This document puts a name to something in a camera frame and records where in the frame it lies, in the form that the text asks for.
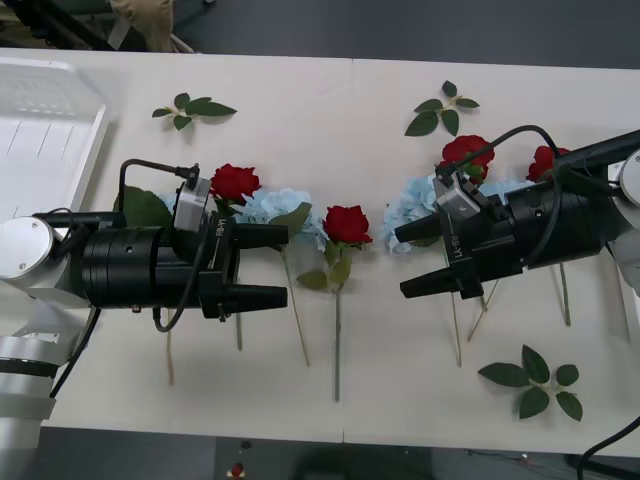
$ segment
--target blue hydrangea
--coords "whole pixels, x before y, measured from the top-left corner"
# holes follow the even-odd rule
[[[385,210],[379,234],[382,242],[389,246],[389,250],[392,253],[407,253],[412,249],[410,243],[400,243],[398,241],[394,233],[396,228],[431,215],[436,211],[436,194],[433,189],[433,179],[433,175],[410,178],[404,192],[400,194],[397,200],[391,202]],[[480,192],[486,196],[500,195],[500,199],[504,202],[505,193],[529,185],[533,185],[533,183],[518,182],[516,180],[483,183],[480,186]]]
[[[254,192],[253,197],[243,195],[245,205],[232,205],[236,210],[233,217],[238,223],[269,223],[275,217],[293,212],[301,203],[311,203],[311,195],[307,192],[295,191],[283,188],[279,192],[267,192],[260,189]],[[309,213],[302,227],[303,233],[315,237],[319,250],[324,251],[328,237],[322,228],[322,219],[313,213]]]

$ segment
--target white table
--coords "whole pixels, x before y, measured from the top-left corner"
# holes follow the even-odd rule
[[[432,171],[451,137],[403,132],[444,80],[482,104],[461,134],[492,139],[539,124],[567,148],[637,129],[640,72],[349,59],[100,54],[3,50],[66,61],[111,100],[115,118],[85,208],[110,209],[120,164],[132,157],[255,166],[266,188],[307,190],[314,205],[361,204],[372,231],[409,176]],[[151,112],[182,91],[238,110],[220,125],[166,128]],[[491,177],[523,178],[533,134],[501,146]],[[131,169],[129,183],[170,192],[176,179]],[[304,262],[320,262],[305,258]],[[637,348],[627,340],[617,273],[606,255],[567,265],[574,325],[564,326],[557,271],[501,282],[488,317],[455,362],[449,295],[405,300],[398,283],[442,266],[440,252],[392,257],[381,245],[356,255],[343,295],[343,400],[332,400],[333,300],[296,289],[312,366],[304,364],[291,309],[246,314],[238,352],[232,322],[185,315],[173,335],[176,384],[167,382],[165,336],[150,315],[106,312],[49,425],[290,440],[580,452],[640,412]],[[241,280],[286,285],[277,254],[244,256]],[[20,310],[15,300],[13,313]],[[461,334],[479,313],[457,296]],[[4,329],[8,319],[0,322]],[[518,362],[522,344],[552,367],[576,363],[578,424],[552,406],[518,421],[515,396],[477,370]],[[640,437],[606,450],[640,456]]]

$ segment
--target wire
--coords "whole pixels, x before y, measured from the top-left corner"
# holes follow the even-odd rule
[[[67,212],[69,214],[69,226],[67,227],[67,233],[64,234],[64,237],[62,238],[62,240],[60,240],[60,243],[64,243],[66,242],[69,237],[71,236],[71,229],[73,227],[77,227],[77,225],[75,223],[73,223],[73,212],[67,208],[67,207],[59,207],[59,208],[54,208],[53,210],[49,210],[47,213],[45,213],[41,220],[44,222],[46,221],[45,219],[49,216],[49,215],[53,215],[54,213],[58,213],[58,212]]]
[[[62,375],[60,376],[58,383],[56,383],[56,385],[53,387],[53,390],[51,390],[51,393],[49,394],[49,398],[56,398],[56,395],[58,394],[58,392],[60,391],[64,383],[67,381],[67,378],[69,378],[69,375],[71,375],[71,372],[73,371],[73,367],[75,367],[76,363],[78,363],[78,359],[80,358],[80,355],[82,355],[82,352],[84,351],[87,344],[89,343],[91,334],[96,328],[96,324],[98,323],[98,319],[100,318],[100,312],[101,310],[99,308],[91,307],[91,311],[89,312],[89,318],[87,319],[88,325],[87,325],[87,329],[84,332],[84,336],[82,337],[82,340],[80,340],[80,343],[78,344],[78,348],[76,348],[76,351],[73,353],[73,355],[69,359],[69,364],[67,365],[67,368],[64,369],[64,372],[62,372]]]
[[[456,162],[450,165],[451,167],[454,168],[454,170],[459,170],[460,168],[465,166],[467,163],[472,162],[474,159],[478,158],[481,155],[484,155],[490,150],[493,150],[495,147],[497,147],[504,141],[522,132],[536,132],[538,135],[540,135],[544,139],[545,142],[547,142],[547,145],[549,145],[551,150],[553,150],[554,160],[560,156],[560,150],[558,150],[558,147],[556,146],[555,142],[544,129],[538,127],[537,125],[522,125],[521,127],[517,127],[512,130],[509,130],[507,133],[499,136],[493,142],[488,143],[487,145],[482,147],[480,150],[476,150],[472,154],[468,155],[464,160],[460,160],[459,162]],[[554,191],[554,197],[553,197],[553,205],[551,209],[551,216],[549,217],[549,221],[547,222],[547,226],[545,227],[544,232],[540,237],[540,240],[538,240],[538,243],[536,244],[536,246],[533,248],[529,256],[524,260],[523,266],[531,265],[533,262],[537,260],[537,258],[540,256],[544,248],[547,246],[547,243],[549,242],[549,239],[553,234],[553,230],[555,229],[556,223],[558,221],[558,217],[560,215],[560,207],[562,206],[562,198],[561,198],[562,187],[560,186],[560,182],[558,181],[554,182],[553,191]]]
[[[166,325],[162,325],[160,321],[160,315],[153,315],[153,323],[156,325],[156,330],[160,333],[170,332],[173,327],[176,326],[178,320],[182,316],[182,312],[187,306],[187,302],[189,301],[189,297],[191,296],[191,292],[193,291],[196,280],[198,279],[198,273],[200,271],[200,263],[202,262],[202,257],[204,256],[204,249],[207,245],[207,237],[209,233],[209,225],[211,223],[211,219],[209,217],[205,218],[204,227],[202,229],[202,237],[200,238],[200,244],[198,245],[198,250],[196,251],[196,256],[193,259],[193,266],[191,267],[191,274],[189,275],[189,280],[187,281],[187,285],[184,287],[184,291],[182,292],[182,297],[180,298],[180,303],[178,303],[178,307],[176,308],[176,312],[169,320],[169,323]]]
[[[602,442],[598,443],[597,445],[594,445],[589,450],[584,452],[580,457],[580,460],[578,461],[578,465],[576,466],[576,473],[578,474],[578,480],[584,479],[584,467],[586,463],[589,461],[589,458],[591,458],[595,453],[599,452],[603,448],[608,447],[609,445],[617,442],[618,440],[623,439],[638,427],[640,427],[640,417],[636,418],[633,422],[631,422],[629,425],[624,427],[618,433],[611,435],[606,440],[603,440]]]
[[[559,157],[560,156],[560,150],[558,150],[558,147],[554,143],[553,139],[551,138],[551,136],[545,130],[543,130],[542,128],[538,127],[537,125],[522,125],[521,127],[517,127],[517,128],[512,129],[512,130],[509,130],[507,133],[499,136],[493,142],[488,143],[487,145],[482,147],[480,150],[476,150],[475,152],[473,152],[472,154],[467,156],[464,160],[460,160],[460,161],[458,161],[456,163],[452,163],[450,165],[452,165],[456,170],[458,170],[461,167],[465,166],[467,163],[475,160],[479,156],[484,155],[485,153],[489,152],[490,150],[493,150],[495,147],[497,147],[498,145],[503,143],[505,140],[509,140],[514,135],[517,135],[517,134],[522,133],[522,132],[536,132],[537,134],[539,134],[544,139],[545,142],[547,142],[547,145],[549,145],[549,147],[551,147],[551,150],[553,150],[553,156],[554,157]]]
[[[120,166],[120,180],[118,182],[118,211],[124,212],[124,189],[125,189],[125,179],[127,176],[127,168],[131,165],[139,165],[141,167],[151,168],[153,170],[160,170],[163,172],[169,172],[175,174],[177,169],[176,167],[170,167],[169,165],[163,165],[161,163],[148,162],[147,160],[139,160],[137,158],[132,158],[127,160]]]

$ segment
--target red rose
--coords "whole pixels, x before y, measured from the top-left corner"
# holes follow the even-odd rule
[[[463,135],[456,138],[453,142],[445,145],[442,149],[442,163],[447,164],[460,162],[466,158],[467,154],[476,152],[487,145],[489,145],[489,142],[478,135]],[[496,153],[491,149],[487,153],[480,155],[478,158],[471,160],[471,164],[487,167],[489,162],[493,160],[495,156]]]
[[[232,167],[228,163],[216,169],[216,174],[211,177],[211,194],[244,205],[242,194],[251,197],[260,188],[260,179],[253,174],[254,170],[255,168]]]
[[[373,241],[367,235],[369,221],[362,213],[360,205],[350,208],[329,207],[327,210],[327,219],[323,220],[322,225],[332,241],[335,243],[344,242],[350,245],[354,243],[371,243]]]
[[[488,144],[489,142],[478,135],[463,135],[458,137],[453,142],[445,145],[442,149],[441,163],[447,164],[460,162],[464,160],[467,155],[480,150]],[[484,182],[485,178],[487,178],[487,173],[489,173],[489,162],[491,162],[495,156],[496,153],[491,149],[487,153],[480,155],[478,158],[471,160],[470,164],[462,167],[462,171],[469,175],[471,183],[479,185]]]
[[[569,152],[566,148],[559,148],[558,150],[561,155]],[[527,180],[539,182],[548,171],[553,169],[553,150],[546,145],[538,147],[536,153],[533,155],[533,160],[534,162],[529,165]]]

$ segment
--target white tray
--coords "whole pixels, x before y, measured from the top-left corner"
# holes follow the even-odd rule
[[[0,222],[79,208],[108,122],[71,65],[0,57]]]

